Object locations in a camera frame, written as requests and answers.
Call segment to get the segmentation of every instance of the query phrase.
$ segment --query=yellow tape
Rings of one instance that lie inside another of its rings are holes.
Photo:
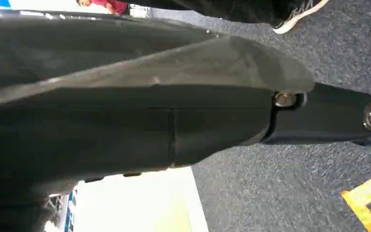
[[[371,232],[371,211],[366,206],[371,203],[371,179],[352,191],[343,191],[341,194],[363,226]]]

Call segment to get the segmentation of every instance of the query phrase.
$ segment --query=gray carpet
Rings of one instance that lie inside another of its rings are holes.
[[[153,14],[257,40],[301,59],[319,82],[371,93],[371,0],[331,0],[282,36],[195,12]],[[218,152],[193,171],[211,232],[365,231],[341,191],[371,178],[371,148],[254,145]]]

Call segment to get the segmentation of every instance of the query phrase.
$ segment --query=sneaker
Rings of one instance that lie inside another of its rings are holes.
[[[303,0],[300,6],[291,10],[288,19],[273,29],[277,34],[284,34],[290,31],[295,24],[305,16],[313,14],[321,9],[329,0]]]

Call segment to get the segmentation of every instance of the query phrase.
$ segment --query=pant leg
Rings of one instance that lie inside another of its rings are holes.
[[[205,16],[243,23],[277,25],[285,19],[286,0],[131,0],[132,3],[171,10],[193,10]]]

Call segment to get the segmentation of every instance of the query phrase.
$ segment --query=red clothing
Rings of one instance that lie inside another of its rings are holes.
[[[116,0],[91,0],[91,2],[103,7],[106,7],[106,3],[110,3],[118,15],[122,14],[128,6],[126,2]]]

